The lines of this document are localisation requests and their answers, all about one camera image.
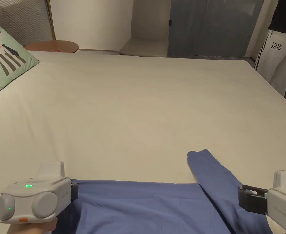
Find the hand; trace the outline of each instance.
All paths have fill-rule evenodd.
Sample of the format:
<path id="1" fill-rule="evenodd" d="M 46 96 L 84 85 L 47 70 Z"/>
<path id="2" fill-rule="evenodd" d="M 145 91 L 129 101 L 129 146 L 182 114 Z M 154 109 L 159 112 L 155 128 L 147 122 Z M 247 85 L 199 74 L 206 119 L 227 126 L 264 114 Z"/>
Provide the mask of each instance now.
<path id="1" fill-rule="evenodd" d="M 11 224 L 7 234 L 44 234 L 54 231 L 57 218 L 48 223 Z"/>

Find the pillowcase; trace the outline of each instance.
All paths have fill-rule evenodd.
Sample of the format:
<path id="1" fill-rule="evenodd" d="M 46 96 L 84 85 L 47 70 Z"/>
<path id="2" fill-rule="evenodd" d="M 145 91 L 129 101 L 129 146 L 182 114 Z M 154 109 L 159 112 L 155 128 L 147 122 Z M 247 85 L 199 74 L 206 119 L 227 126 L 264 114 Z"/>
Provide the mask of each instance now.
<path id="1" fill-rule="evenodd" d="M 0 90 L 38 63 L 34 56 L 0 27 Z"/>

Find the orange button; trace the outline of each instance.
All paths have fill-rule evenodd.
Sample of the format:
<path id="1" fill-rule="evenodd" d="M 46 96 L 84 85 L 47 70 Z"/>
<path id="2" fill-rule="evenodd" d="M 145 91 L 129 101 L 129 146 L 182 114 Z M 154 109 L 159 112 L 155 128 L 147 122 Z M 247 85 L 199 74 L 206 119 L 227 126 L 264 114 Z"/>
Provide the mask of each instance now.
<path id="1" fill-rule="evenodd" d="M 20 219 L 19 219 L 19 222 L 21 222 L 21 223 L 28 222 L 28 218 L 20 218 Z"/>

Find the floor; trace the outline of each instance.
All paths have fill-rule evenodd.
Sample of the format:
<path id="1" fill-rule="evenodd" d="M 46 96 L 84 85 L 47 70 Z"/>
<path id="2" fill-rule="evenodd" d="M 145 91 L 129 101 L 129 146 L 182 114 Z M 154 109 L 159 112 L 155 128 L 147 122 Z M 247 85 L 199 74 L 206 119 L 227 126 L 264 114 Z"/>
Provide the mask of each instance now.
<path id="1" fill-rule="evenodd" d="M 76 53 L 88 53 L 88 54 L 110 54 L 110 55 L 118 55 L 117 51 L 83 51 L 78 50 Z M 237 57 L 214 57 L 214 56 L 191 56 L 187 57 L 189 59 L 208 59 L 208 60 L 245 60 L 247 61 L 252 67 L 254 66 L 255 62 L 251 58 L 237 58 Z"/>

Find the bed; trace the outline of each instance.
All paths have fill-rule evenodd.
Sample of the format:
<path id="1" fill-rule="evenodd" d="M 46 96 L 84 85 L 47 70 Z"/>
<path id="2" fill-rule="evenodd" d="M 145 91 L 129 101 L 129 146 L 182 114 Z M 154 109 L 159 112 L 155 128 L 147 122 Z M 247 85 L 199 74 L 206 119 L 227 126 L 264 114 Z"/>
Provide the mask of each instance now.
<path id="1" fill-rule="evenodd" d="M 245 61 L 31 53 L 0 91 L 0 191 L 54 160 L 75 179 L 195 183 L 187 153 L 205 148 L 244 184 L 286 170 L 286 100 Z"/>

